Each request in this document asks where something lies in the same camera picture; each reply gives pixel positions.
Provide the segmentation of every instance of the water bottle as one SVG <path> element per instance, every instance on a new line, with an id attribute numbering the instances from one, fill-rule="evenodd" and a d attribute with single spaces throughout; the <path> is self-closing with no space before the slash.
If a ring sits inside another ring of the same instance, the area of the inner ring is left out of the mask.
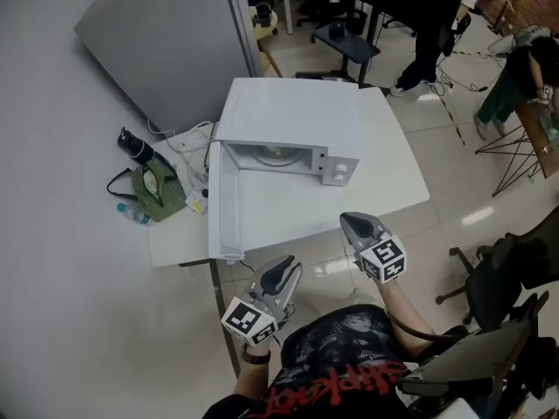
<path id="1" fill-rule="evenodd" d="M 142 225 L 151 224 L 151 219 L 143 212 L 143 209 L 138 203 L 119 203 L 116 205 L 116 209 L 128 219 L 132 219 L 137 223 L 141 223 Z"/>

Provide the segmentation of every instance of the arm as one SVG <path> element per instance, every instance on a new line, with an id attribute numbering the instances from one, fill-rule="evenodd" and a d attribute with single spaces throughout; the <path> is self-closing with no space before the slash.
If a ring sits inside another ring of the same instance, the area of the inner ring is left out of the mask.
<path id="1" fill-rule="evenodd" d="M 514 36 L 509 34 L 504 38 L 493 42 L 487 47 L 487 51 L 495 56 L 499 54 L 507 55 L 514 49 Z"/>
<path id="2" fill-rule="evenodd" d="M 543 91 L 543 76 L 542 76 L 542 69 L 540 64 L 538 64 L 537 60 L 534 59 L 532 53 L 528 53 L 528 60 L 530 61 L 530 72 L 532 73 L 532 78 L 534 79 L 535 88 L 538 91 L 538 99 L 544 101 L 545 93 Z"/>
<path id="3" fill-rule="evenodd" d="M 456 20 L 459 21 L 462 19 L 463 16 L 465 16 L 469 11 L 469 8 L 461 3 L 460 7 L 458 8 L 458 12 L 456 13 Z"/>
<path id="4" fill-rule="evenodd" d="M 425 321 L 413 304 L 405 296 L 404 291 L 395 279 L 378 286 L 378 291 L 383 297 L 386 310 L 399 319 L 406 326 L 423 333 L 435 333 L 431 326 Z M 428 347 L 431 342 L 421 340 L 404 332 L 394 323 L 394 334 L 400 344 L 410 353 L 411 357 L 418 356 L 421 351 Z"/>
<path id="5" fill-rule="evenodd" d="M 246 352 L 250 355 L 267 355 L 270 352 L 270 340 L 260 343 L 256 347 L 248 347 Z M 252 365 L 241 361 L 241 372 L 233 394 L 243 395 L 253 401 L 262 398 L 268 390 L 268 366 Z"/>

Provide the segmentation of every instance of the white cable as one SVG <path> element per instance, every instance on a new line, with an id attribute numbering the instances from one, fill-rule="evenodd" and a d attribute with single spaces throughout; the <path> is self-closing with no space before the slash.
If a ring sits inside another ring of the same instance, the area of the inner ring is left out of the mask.
<path id="1" fill-rule="evenodd" d="M 167 145 L 169 146 L 169 148 L 175 152 L 176 154 L 179 154 L 181 156 L 181 158 L 184 161 L 184 164 L 186 165 L 187 168 L 187 174 L 188 174 L 188 178 L 189 178 L 189 184 L 190 186 L 194 189 L 196 187 L 196 183 L 193 181 L 192 176 L 196 177 L 198 179 L 199 182 L 201 182 L 203 185 L 207 185 L 208 184 L 208 173 L 207 171 L 204 169 L 203 171 L 197 171 L 196 169 L 194 169 L 192 167 L 192 165 L 190 164 L 190 160 L 186 157 L 185 154 L 189 154 L 192 152 L 197 152 L 203 149 L 206 149 L 209 145 L 210 145 L 210 137 L 203 131 L 199 130 L 200 127 L 203 126 L 208 126 L 211 123 L 209 121 L 203 121 L 197 125 L 195 125 L 191 130 L 189 130 L 186 135 L 183 137 L 183 144 L 186 142 L 188 143 L 188 139 L 189 137 L 195 133 L 198 132 L 199 134 L 201 134 L 206 140 L 207 142 L 203 145 L 198 145 L 196 147 L 189 147 L 189 148 L 179 148 L 179 147 L 175 147 L 173 146 L 173 144 L 171 143 L 171 141 L 169 141 L 169 137 L 165 136 L 165 141 L 167 142 Z M 152 134 L 169 134 L 172 133 L 173 137 L 176 136 L 175 130 L 174 129 L 170 129 L 170 130 L 166 130 L 164 132 L 162 131 L 155 131 L 154 129 L 152 129 L 151 127 L 151 120 L 148 118 L 148 129 Z"/>

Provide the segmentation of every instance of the green bag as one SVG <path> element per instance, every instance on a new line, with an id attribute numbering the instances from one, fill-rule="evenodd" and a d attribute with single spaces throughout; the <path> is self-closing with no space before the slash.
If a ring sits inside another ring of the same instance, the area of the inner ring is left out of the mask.
<path id="1" fill-rule="evenodd" d="M 148 171 L 153 173 L 157 181 L 157 196 L 151 194 L 144 184 L 143 176 Z M 132 175 L 132 186 L 135 195 L 111 191 L 110 186 L 116 180 L 128 174 Z M 161 222 L 161 220 L 175 214 L 186 206 L 186 195 L 176 171 L 164 159 L 157 156 L 134 171 L 130 168 L 124 169 L 109 182 L 107 191 L 113 196 L 138 202 L 145 213 L 155 222 Z"/>

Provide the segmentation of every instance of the white floor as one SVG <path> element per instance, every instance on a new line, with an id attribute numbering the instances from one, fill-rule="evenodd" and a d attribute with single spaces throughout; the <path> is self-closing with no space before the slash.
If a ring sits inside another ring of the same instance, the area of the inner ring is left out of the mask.
<path id="1" fill-rule="evenodd" d="M 309 42 L 312 27 L 295 26 L 293 35 L 288 36 L 281 21 L 283 8 L 277 7 L 276 11 L 280 18 L 279 34 L 265 42 L 284 77 L 292 77 L 297 71 L 326 71 L 339 66 L 341 57 L 338 53 L 320 41 L 314 45 Z M 495 39 L 485 21 L 473 16 L 473 23 L 456 50 L 473 54 L 486 52 L 487 46 Z M 412 61 L 414 41 L 407 28 L 382 30 L 377 45 L 382 53 L 373 59 L 366 82 L 392 86 Z M 490 58 L 452 55 L 442 66 L 466 86 L 482 87 L 498 75 L 502 65 Z M 357 67 L 350 67 L 350 71 L 355 71 L 355 75 L 358 73 Z M 458 259 L 449 257 L 449 248 L 460 247 L 473 261 L 478 246 L 492 244 L 507 232 L 527 232 L 557 205 L 557 175 L 544 180 L 539 174 L 533 181 L 523 177 L 492 198 L 507 159 L 498 155 L 474 154 L 483 142 L 475 132 L 472 115 L 486 95 L 487 92 L 473 93 L 454 86 L 452 94 L 445 96 L 459 124 L 465 146 L 440 100 L 432 97 L 434 95 L 427 86 L 421 85 L 398 99 L 389 97 L 423 172 L 431 199 L 383 216 L 382 220 L 403 239 L 408 253 L 408 271 L 399 279 L 400 284 L 439 333 L 460 323 L 467 310 L 463 295 L 441 306 L 434 301 L 437 295 L 459 287 L 466 278 L 466 271 Z M 508 128 L 518 123 L 514 115 Z M 480 212 L 485 216 L 472 222 L 471 215 Z M 370 207 L 369 213 L 375 214 L 374 206 Z M 287 254 L 295 255 L 304 265 L 304 275 L 295 296 L 299 314 L 296 326 L 342 306 L 356 287 L 373 295 L 376 293 L 375 284 L 352 263 L 352 251 L 340 230 L 251 251 L 245 261 L 258 266 Z M 241 264 L 224 266 L 220 272 L 225 302 L 240 293 L 251 276 Z M 547 285 L 539 292 L 543 290 L 549 290 L 551 297 L 540 314 L 541 335 L 559 339 L 559 323 L 554 318 L 559 307 L 559 284 Z M 523 293 L 521 300 L 528 295 Z"/>

